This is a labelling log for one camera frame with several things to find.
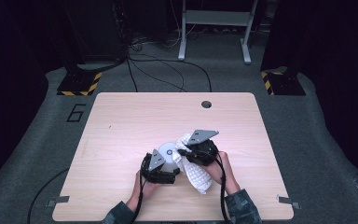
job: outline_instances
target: white towel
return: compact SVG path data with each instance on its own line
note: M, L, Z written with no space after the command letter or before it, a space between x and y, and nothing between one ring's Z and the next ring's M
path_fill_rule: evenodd
M179 169L187 175L188 180L191 185L199 191L201 194L205 194L206 190L212 185L212 178L209 174L199 167L196 163L188 161L186 157L182 157L178 149L184 149L186 151L191 151L186 147L188 140L190 139L191 134L187 133L176 142L175 149L172 153L173 161L175 161L176 165Z

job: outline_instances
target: hand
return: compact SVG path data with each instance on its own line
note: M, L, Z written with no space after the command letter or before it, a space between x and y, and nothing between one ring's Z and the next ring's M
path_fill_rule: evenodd
M135 212L136 210L136 206L138 205L139 201L139 194L141 193L140 178L141 172L138 171L135 176L135 183L133 185L132 195L130 199L126 202L126 205L130 208L132 212ZM153 184L146 181L143 189L143 199L148 199L159 186L161 186L161 184Z
M237 183L235 179L234 173L232 172L231 164L229 163L228 154L224 151L219 151L220 158L222 159L221 162L223 164L223 168L225 169L226 173L226 193L228 195L233 194L241 190L240 185ZM203 167L205 171L211 176L211 178L218 184L222 184L222 169L220 168L219 164L214 161L213 163L209 164L208 166Z

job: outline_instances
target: camouflage sleeve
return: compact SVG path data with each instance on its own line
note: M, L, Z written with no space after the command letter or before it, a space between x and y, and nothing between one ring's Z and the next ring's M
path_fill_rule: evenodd
M123 202L120 202L109 211L102 221L102 224L129 224L133 216L135 216L135 214L133 214L130 208Z
M261 223L257 208L245 189L228 195L225 201L232 223Z

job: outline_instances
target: yellow and black hazard tape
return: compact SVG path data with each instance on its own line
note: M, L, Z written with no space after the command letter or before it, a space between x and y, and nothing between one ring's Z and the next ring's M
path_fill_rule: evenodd
M102 73L99 73L95 76L88 91L57 91L57 95L67 95L67 96L92 95L92 93L97 88L97 85L98 85L98 82L100 81L101 75L102 75Z
M261 77L263 78L264 81L264 85L266 86L268 95L274 95L274 90L271 87L271 84L269 83L269 74L274 74L274 75L283 75L283 73L281 72L261 72Z

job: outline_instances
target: table top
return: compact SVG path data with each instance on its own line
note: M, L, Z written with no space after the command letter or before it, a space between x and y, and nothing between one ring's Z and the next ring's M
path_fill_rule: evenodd
M202 102L211 103L205 108ZM104 92L95 100L57 203L56 221L98 221L133 189L145 154L185 133L214 130L212 140L228 153L240 186L263 220L293 217L288 197L255 97L239 92ZM223 220L220 185L202 195L184 174L143 201L137 220Z

